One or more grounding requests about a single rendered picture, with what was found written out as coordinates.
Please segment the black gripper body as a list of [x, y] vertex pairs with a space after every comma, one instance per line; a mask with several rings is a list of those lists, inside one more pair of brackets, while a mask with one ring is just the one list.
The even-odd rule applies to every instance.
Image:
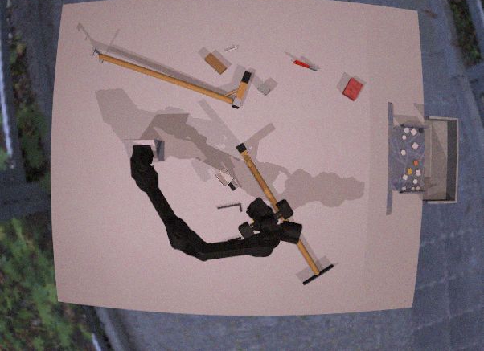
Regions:
[[[284, 199], [282, 201], [280, 201], [279, 203], [277, 203], [276, 207], [279, 210], [277, 213], [271, 212], [271, 213], [267, 213], [264, 216], [270, 215], [270, 216], [273, 216], [276, 220], [283, 217], [283, 219], [286, 220], [287, 218], [289, 218], [293, 215], [293, 211], [292, 211], [291, 207], [289, 206], [287, 201], [284, 200]], [[264, 216], [262, 216], [262, 217], [264, 217]], [[261, 218], [259, 218], [259, 219], [261, 219]], [[244, 239], [247, 239], [247, 238], [249, 238], [249, 237], [251, 237], [255, 234], [253, 232], [254, 230], [252, 229], [253, 224], [254, 224], [254, 222], [249, 225], [248, 221], [247, 221], [247, 222], [244, 222], [244, 223], [239, 225], [238, 230], [239, 230], [239, 232], [241, 233], [241, 235], [243, 236]]]

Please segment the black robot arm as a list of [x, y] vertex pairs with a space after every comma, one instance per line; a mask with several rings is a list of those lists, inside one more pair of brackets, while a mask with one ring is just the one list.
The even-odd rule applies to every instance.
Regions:
[[166, 226], [170, 245], [175, 250], [196, 259], [208, 261], [238, 255], [267, 257], [280, 241], [298, 244], [302, 225], [284, 220], [283, 223], [277, 224], [273, 216], [264, 216], [273, 212], [273, 209], [267, 206], [261, 198], [250, 203], [246, 211], [251, 219], [255, 219], [252, 229], [260, 231], [260, 233], [247, 239], [206, 243], [181, 218], [175, 215], [162, 191], [158, 188], [158, 174], [154, 166], [151, 166], [153, 157], [150, 145], [133, 145], [133, 154], [130, 158], [131, 177], [136, 181], [140, 190], [148, 194], [154, 209]]

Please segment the red square tile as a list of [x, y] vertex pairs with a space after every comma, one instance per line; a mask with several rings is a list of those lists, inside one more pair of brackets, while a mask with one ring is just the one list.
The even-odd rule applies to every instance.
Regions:
[[342, 94], [348, 99], [354, 101], [357, 98], [357, 95], [359, 94], [362, 86], [363, 84], [361, 84], [359, 81], [351, 77], [351, 79], [347, 83], [346, 88], [344, 88]]

